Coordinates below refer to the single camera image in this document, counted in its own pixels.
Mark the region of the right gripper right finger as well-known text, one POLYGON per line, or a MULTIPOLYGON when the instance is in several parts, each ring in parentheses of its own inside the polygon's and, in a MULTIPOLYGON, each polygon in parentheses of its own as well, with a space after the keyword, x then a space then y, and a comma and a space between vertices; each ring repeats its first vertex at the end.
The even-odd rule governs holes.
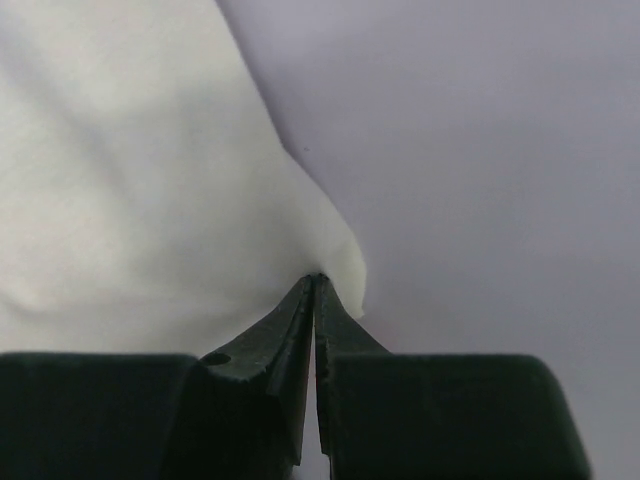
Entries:
POLYGON ((556 376, 520 354, 396 354, 314 280, 316 394, 334 479, 587 479, 556 376))

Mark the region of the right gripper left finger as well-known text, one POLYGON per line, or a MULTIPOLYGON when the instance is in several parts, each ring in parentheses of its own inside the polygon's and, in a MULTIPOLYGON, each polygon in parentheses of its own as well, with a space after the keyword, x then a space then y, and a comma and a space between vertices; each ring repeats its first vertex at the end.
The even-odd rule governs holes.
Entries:
POLYGON ((300 463, 314 281, 203 357, 6 353, 5 479, 287 479, 300 463))

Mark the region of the white printed t-shirt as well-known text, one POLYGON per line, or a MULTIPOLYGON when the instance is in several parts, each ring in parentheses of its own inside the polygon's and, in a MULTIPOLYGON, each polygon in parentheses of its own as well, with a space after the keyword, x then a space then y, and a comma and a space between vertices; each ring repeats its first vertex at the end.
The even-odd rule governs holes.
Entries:
POLYGON ((1 5, 1 348, 201 355, 352 230, 284 149, 213 1, 1 5))

